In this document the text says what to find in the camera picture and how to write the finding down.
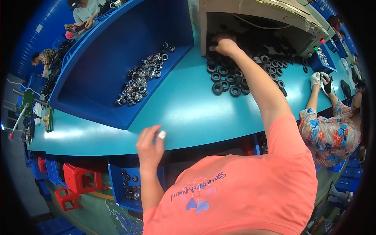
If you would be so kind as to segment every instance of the teal workbench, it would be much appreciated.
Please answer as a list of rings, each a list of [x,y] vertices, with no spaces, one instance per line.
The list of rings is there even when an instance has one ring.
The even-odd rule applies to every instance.
[[[340,100],[344,100],[340,80],[350,84],[349,75],[338,54],[328,51],[338,70],[330,74],[334,91]],[[288,64],[288,68],[283,69],[280,79],[285,83],[286,99],[296,120],[311,95],[309,79],[312,73],[309,68],[306,74],[303,66],[298,64]],[[215,96],[212,85],[210,74],[206,71],[206,59],[200,56],[196,45],[166,77],[128,130],[104,126],[55,110],[53,131],[47,133],[43,123],[38,124],[29,150],[73,156],[133,154],[136,153],[139,133],[155,124],[161,124],[161,130],[167,132],[165,150],[214,143],[264,130],[260,111],[251,94],[234,98],[225,92]],[[330,100],[321,91],[317,111],[329,107]]]

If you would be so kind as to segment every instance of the blue wall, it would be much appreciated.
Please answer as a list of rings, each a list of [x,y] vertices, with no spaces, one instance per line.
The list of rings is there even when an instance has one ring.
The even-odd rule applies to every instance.
[[[31,73],[42,73],[43,65],[31,66],[35,52],[51,48],[59,35],[65,34],[64,24],[74,23],[67,0],[45,0],[30,19],[14,50],[10,73],[28,80]],[[38,25],[43,28],[38,33]]]

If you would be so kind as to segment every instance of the pink t-shirt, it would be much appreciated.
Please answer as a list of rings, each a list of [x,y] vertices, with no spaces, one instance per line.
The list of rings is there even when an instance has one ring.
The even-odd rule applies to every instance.
[[[265,229],[299,235],[317,191],[315,165],[293,115],[272,124],[268,155],[208,156],[183,171],[158,207],[144,212],[144,235]]]

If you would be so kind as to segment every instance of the hair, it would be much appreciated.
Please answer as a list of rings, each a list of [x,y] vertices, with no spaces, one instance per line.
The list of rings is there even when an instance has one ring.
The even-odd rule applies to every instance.
[[[35,63],[35,58],[37,58],[39,56],[39,52],[35,52],[33,54],[33,56],[31,57],[31,64],[34,64]]]
[[[342,34],[344,37],[346,37],[346,34],[344,31],[340,31],[340,34]]]

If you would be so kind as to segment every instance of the cable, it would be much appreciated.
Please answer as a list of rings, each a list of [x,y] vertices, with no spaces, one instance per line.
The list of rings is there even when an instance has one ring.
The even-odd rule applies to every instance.
[[[9,127],[4,127],[4,129],[13,130],[12,128],[9,128]]]
[[[298,3],[300,3],[300,2],[298,1]],[[306,5],[303,5],[303,4],[300,3],[300,5],[302,5],[302,6],[307,6],[308,4],[309,4],[309,3],[307,3]]]
[[[8,78],[7,78],[8,82],[12,83],[12,84],[17,84],[17,85],[21,85],[23,88],[25,88],[26,90],[32,90],[34,93],[36,93],[37,95],[39,95],[39,97],[41,98],[44,98],[48,95],[45,95],[45,96],[41,96],[38,92],[34,91],[33,89],[31,88],[28,88],[28,87],[24,87],[24,85],[22,85],[21,83],[17,83],[17,82],[11,82]]]
[[[120,0],[117,0],[116,2],[110,3],[110,8],[118,8],[119,6],[121,6]]]
[[[288,28],[288,27],[291,26],[291,25],[288,25],[288,26],[279,27],[279,28],[267,28],[267,27],[261,27],[261,26],[258,26],[258,25],[252,24],[251,22],[246,21],[245,19],[243,19],[243,18],[241,18],[241,17],[235,15],[234,13],[231,13],[231,14],[234,15],[235,17],[241,19],[242,21],[244,21],[244,22],[246,22],[246,23],[248,23],[248,24],[250,24],[250,25],[253,25],[253,26],[257,27],[257,28],[260,28],[260,29],[284,29],[284,28]]]

